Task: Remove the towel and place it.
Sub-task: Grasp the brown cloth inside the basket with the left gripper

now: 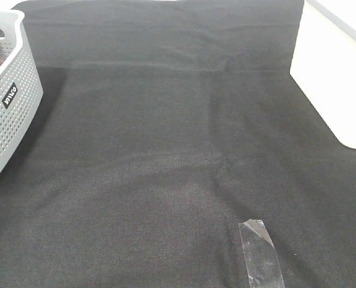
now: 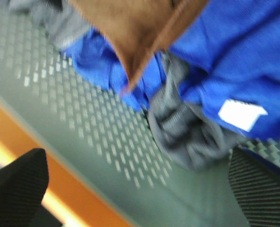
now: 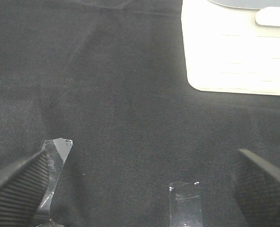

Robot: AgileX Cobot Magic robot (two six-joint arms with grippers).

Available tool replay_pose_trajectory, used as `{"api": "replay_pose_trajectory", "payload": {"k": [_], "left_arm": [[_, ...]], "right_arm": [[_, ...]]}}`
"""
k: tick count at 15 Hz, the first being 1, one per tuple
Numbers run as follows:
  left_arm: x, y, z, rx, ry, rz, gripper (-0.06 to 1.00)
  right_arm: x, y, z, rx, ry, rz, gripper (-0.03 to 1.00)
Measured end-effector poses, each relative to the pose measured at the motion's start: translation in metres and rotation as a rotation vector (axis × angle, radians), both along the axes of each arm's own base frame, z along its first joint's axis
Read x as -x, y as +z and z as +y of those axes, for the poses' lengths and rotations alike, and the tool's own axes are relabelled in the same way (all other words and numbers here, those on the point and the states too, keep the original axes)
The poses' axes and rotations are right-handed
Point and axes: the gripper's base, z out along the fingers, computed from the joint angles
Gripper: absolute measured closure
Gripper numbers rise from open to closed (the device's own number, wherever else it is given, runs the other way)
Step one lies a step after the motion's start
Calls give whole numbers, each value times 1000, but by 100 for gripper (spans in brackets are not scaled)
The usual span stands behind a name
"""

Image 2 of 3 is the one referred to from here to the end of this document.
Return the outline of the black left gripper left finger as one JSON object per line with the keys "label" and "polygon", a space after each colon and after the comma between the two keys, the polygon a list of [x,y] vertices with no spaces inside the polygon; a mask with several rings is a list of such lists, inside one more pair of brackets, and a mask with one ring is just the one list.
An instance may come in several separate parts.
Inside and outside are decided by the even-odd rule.
{"label": "black left gripper left finger", "polygon": [[46,152],[34,148],[0,169],[0,227],[60,227],[42,205],[49,184]]}

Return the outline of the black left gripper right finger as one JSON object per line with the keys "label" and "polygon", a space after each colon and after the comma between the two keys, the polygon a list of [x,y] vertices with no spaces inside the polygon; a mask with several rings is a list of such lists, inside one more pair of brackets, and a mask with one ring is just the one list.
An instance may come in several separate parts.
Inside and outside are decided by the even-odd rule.
{"label": "black left gripper right finger", "polygon": [[280,227],[280,167],[246,148],[234,148],[229,184],[250,226]]}

